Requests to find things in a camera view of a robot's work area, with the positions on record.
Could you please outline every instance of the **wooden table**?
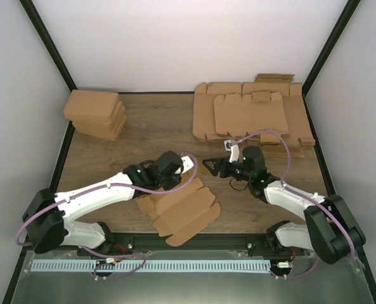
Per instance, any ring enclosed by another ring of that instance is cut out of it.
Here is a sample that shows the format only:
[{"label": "wooden table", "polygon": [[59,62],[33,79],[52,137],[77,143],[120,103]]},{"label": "wooden table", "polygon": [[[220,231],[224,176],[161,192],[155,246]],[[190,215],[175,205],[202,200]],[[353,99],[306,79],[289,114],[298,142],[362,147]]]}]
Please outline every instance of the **wooden table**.
[{"label": "wooden table", "polygon": [[[127,123],[120,137],[110,142],[75,132],[58,191],[94,184],[130,164],[156,159],[168,150],[189,152],[201,159],[228,155],[222,142],[199,142],[192,135],[192,94],[125,94],[121,100]],[[305,191],[326,195],[313,147],[304,148],[302,154],[304,157],[292,159],[286,181]],[[286,156],[266,151],[265,159],[268,170],[281,176]],[[228,179],[209,176],[203,168],[199,176],[221,205],[219,218],[204,232],[265,232],[281,220],[302,222],[280,207],[254,199],[249,191],[233,190]],[[91,212],[81,221],[103,221],[115,232],[155,232],[148,215],[143,215],[133,200]]]}]

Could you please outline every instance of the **black metal frame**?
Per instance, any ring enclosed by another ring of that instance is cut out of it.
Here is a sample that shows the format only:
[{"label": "black metal frame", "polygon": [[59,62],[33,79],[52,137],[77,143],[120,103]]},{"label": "black metal frame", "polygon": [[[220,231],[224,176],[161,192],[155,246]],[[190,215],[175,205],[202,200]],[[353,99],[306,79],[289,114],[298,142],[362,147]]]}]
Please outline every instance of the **black metal frame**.
[{"label": "black metal frame", "polygon": [[[61,73],[65,83],[67,84],[70,91],[77,89],[75,82],[73,81],[71,75],[69,74],[68,69],[65,66],[65,63],[62,60],[51,36],[49,35],[47,28],[45,27],[41,17],[39,16],[36,7],[32,0],[20,0],[24,10],[28,14],[30,21],[32,22],[35,30],[39,34],[41,40],[43,41],[48,53],[50,54],[51,58],[53,59],[55,65],[57,66],[58,70]],[[311,86],[313,85],[314,81],[316,80],[320,70],[324,66],[327,58],[329,57],[331,51],[333,50],[335,44],[339,40],[341,33],[345,29],[348,21],[351,19],[354,11],[358,7],[360,0],[349,0],[345,5],[339,19],[337,20],[331,34],[329,35],[321,53],[319,54],[315,64],[313,65],[312,70],[310,71],[303,87],[304,98],[306,97],[307,93],[309,92]],[[139,94],[158,94],[158,93],[169,93],[169,94],[191,94],[193,92],[144,92]],[[130,92],[125,92],[123,94],[135,94]],[[311,121],[311,117],[308,112],[308,119],[311,125],[311,130],[313,137],[316,139],[316,146],[315,151],[318,159],[318,163],[322,172],[323,180],[327,189],[327,193],[329,195],[335,193],[333,182],[330,178],[330,174],[328,172],[327,165],[325,163],[323,153],[321,150],[321,146],[319,144],[318,137],[316,135],[316,131],[313,127],[313,123]],[[62,148],[58,157],[58,161],[56,163],[56,167],[53,173],[53,177],[50,184],[50,189],[52,192],[56,192],[58,188],[58,183],[60,181],[60,177],[62,174],[62,170],[65,164],[65,160],[67,158],[68,150],[70,147],[70,143],[72,141],[72,136],[74,134],[74,127],[70,122],[68,124],[67,131],[65,133],[65,138],[63,140]],[[247,247],[248,243],[257,243],[257,240],[263,238],[264,234],[200,234],[197,237],[193,238],[189,243],[180,247],[182,250],[249,250],[250,248]],[[162,237],[158,237],[156,234],[118,234],[118,238],[123,240],[130,240],[134,246],[135,250],[169,250],[170,246],[166,245],[164,239]],[[27,250],[23,248],[13,276],[11,278],[10,284],[6,291],[6,295],[4,297],[3,303],[8,304],[11,303],[13,299],[13,295],[15,292],[18,276],[20,275],[20,270],[23,266],[24,257]],[[374,302],[376,303],[376,283],[373,278],[370,266],[368,264],[368,260],[366,259],[365,252],[363,248],[357,250],[358,256],[360,260],[365,264],[365,277],[368,282],[372,297]],[[252,255],[259,255],[262,254],[265,257],[276,258],[276,255],[272,254],[271,256],[266,255],[266,253],[262,253],[262,248],[256,246],[255,249],[251,251]]]}]

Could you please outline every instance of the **stack of cardboard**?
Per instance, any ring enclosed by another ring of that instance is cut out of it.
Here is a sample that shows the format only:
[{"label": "stack of cardboard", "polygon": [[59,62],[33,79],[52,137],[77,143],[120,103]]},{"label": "stack of cardboard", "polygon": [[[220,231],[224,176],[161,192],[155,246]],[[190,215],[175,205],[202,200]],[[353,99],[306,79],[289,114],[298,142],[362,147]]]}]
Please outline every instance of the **stack of cardboard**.
[{"label": "stack of cardboard", "polygon": [[[274,130],[290,146],[312,146],[314,139],[302,98],[302,84],[289,74],[258,74],[254,82],[198,85],[193,106],[193,135],[201,141],[243,138]],[[272,134],[253,138],[280,144]]]},{"label": "stack of cardboard", "polygon": [[109,141],[126,123],[126,109],[114,92],[73,90],[63,113],[78,132]]},{"label": "stack of cardboard", "polygon": [[[182,175],[181,185],[192,175]],[[151,194],[136,200],[142,213],[148,214],[159,236],[169,236],[166,243],[179,246],[202,231],[220,215],[215,195],[204,187],[199,177],[181,190],[169,194]]]}]

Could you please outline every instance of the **black cable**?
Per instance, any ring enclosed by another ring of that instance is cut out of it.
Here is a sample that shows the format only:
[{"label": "black cable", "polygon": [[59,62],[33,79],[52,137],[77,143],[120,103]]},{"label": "black cable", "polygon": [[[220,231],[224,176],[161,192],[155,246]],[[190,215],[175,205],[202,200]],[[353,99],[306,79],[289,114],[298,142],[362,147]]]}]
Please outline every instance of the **black cable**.
[{"label": "black cable", "polygon": [[231,182],[233,181],[233,179],[235,179],[235,180],[237,181],[237,179],[236,179],[235,177],[233,177],[232,179],[230,179],[230,181],[229,181],[229,185],[230,185],[230,187],[232,187],[235,191],[244,191],[244,190],[246,190],[246,188],[249,186],[248,183],[247,183],[247,185],[245,185],[245,188],[244,188],[244,189],[237,189],[237,188],[234,188],[233,185],[231,184]]}]

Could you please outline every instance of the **white wall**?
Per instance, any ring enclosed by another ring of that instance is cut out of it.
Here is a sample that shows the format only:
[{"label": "white wall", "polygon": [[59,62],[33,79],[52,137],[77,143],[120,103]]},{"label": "white wall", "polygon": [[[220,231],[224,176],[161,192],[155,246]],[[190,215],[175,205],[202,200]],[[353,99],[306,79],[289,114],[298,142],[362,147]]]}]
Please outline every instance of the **white wall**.
[{"label": "white wall", "polygon": [[362,1],[307,96],[336,191],[367,238],[376,280],[376,1]]},{"label": "white wall", "polygon": [[81,89],[193,91],[304,81],[346,0],[34,0]]},{"label": "white wall", "polygon": [[64,81],[19,1],[0,1],[0,303],[22,213],[49,186],[67,126]]}]

